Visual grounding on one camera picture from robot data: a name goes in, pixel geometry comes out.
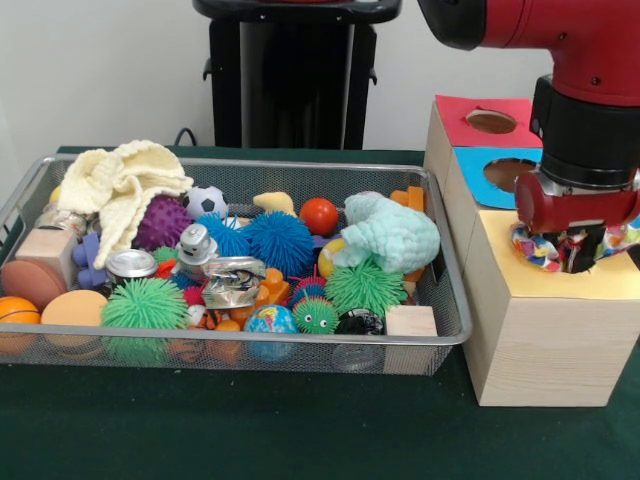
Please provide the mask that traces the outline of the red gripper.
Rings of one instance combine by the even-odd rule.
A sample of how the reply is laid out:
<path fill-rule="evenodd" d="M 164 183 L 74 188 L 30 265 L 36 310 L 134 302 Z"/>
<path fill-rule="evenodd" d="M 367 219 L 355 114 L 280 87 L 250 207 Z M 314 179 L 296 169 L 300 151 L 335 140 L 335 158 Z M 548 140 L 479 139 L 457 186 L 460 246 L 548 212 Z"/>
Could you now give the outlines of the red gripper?
<path fill-rule="evenodd" d="M 582 269 L 597 262 L 607 227 L 628 224 L 639 215 L 639 190 L 584 190 L 555 183 L 543 172 L 527 172 L 515 182 L 519 220 L 533 233 L 558 233 L 562 271 L 572 272 L 575 242 L 567 232 L 586 227 L 582 242 Z"/>

